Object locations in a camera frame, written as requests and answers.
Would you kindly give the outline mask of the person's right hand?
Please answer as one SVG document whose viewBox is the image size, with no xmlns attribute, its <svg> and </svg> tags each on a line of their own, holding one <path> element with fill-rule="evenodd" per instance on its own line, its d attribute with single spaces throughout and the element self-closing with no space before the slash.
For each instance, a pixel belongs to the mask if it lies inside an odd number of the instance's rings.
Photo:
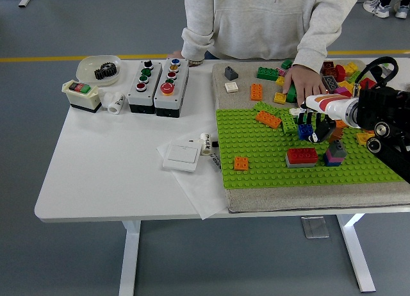
<svg viewBox="0 0 410 296">
<path fill-rule="evenodd" d="M 170 54 L 167 55 L 167 58 L 171 58 L 171 59 L 184 59 L 184 56 L 182 55 L 181 51 L 174 51 Z M 204 60 L 201 61 L 192 61 L 192 60 L 187 60 L 188 61 L 188 66 L 189 67 L 196 67 L 196 66 L 200 66 L 203 64 Z"/>
</svg>

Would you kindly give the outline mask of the person's left hand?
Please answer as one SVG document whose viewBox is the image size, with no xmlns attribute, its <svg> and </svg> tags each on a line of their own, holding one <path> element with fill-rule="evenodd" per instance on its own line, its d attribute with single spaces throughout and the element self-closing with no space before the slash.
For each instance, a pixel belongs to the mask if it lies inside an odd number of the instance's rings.
<svg viewBox="0 0 410 296">
<path fill-rule="evenodd" d="M 311 95 L 327 93 L 321 76 L 303 65 L 294 65 L 287 71 L 284 77 L 284 94 L 288 93 L 291 84 L 293 84 L 296 89 L 298 106 L 303 104 L 306 98 Z"/>
</svg>

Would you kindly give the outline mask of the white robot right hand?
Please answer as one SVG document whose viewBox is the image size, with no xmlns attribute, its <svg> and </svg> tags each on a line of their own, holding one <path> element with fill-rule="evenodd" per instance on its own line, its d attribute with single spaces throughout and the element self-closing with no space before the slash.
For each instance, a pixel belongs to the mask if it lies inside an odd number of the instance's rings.
<svg viewBox="0 0 410 296">
<path fill-rule="evenodd" d="M 307 124 L 311 124 L 312 113 L 316 112 L 316 128 L 304 140 L 320 143 L 328 139 L 336 129 L 336 121 L 342 120 L 347 126 L 359 128 L 357 117 L 357 97 L 341 94 L 310 95 L 300 106 L 298 125 L 305 115 Z"/>
</svg>

